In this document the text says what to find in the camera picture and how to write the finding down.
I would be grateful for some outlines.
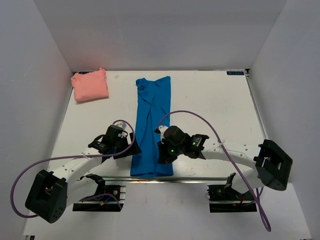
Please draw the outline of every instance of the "folded blue cloth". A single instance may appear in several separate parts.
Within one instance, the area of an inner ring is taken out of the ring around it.
[[[154,131],[159,121],[170,112],[171,83],[166,76],[156,81],[141,78],[135,81],[138,90],[138,108],[135,139],[142,153],[132,156],[130,175],[135,177],[164,177],[174,174],[172,164],[158,164],[157,143],[160,135]],[[170,118],[161,125],[170,126]]]

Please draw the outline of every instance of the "table surface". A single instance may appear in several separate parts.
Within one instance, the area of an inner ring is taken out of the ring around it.
[[[226,71],[109,71],[108,99],[77,103],[72,92],[52,156],[80,154],[115,120],[127,120],[135,128],[136,80],[155,81],[165,76],[171,77],[171,111],[189,110],[200,114],[225,141],[247,145],[262,143],[263,135],[244,75],[227,75]],[[193,115],[176,113],[171,115],[170,121],[190,135],[205,134],[215,138],[210,128]],[[108,159],[91,173],[102,177],[130,177],[131,158]],[[49,170],[68,161],[51,161]],[[225,178],[235,171],[229,162],[186,156],[179,156],[173,163],[173,170],[173,178]]]

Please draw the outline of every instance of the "white wall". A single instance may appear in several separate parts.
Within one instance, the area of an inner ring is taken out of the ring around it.
[[[286,0],[35,0],[73,71],[249,68]]]
[[[29,164],[51,154],[71,90],[71,71],[32,0],[0,3],[0,239],[20,239],[25,220],[15,215],[9,193]],[[37,171],[15,192],[19,210]]]
[[[292,183],[320,239],[320,1],[289,0],[250,72],[271,139],[293,158]]]

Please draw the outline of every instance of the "folded pink cloth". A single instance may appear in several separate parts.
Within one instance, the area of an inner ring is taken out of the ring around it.
[[[77,102],[109,97],[107,74],[101,67],[99,71],[87,74],[76,73],[71,78],[71,82],[74,87],[74,98]]]

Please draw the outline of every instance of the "pink cloth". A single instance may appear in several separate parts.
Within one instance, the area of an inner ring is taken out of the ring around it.
[[[107,74],[101,67],[99,71],[87,74],[76,73],[71,78],[71,82],[74,87],[74,98],[77,102],[109,97]]]

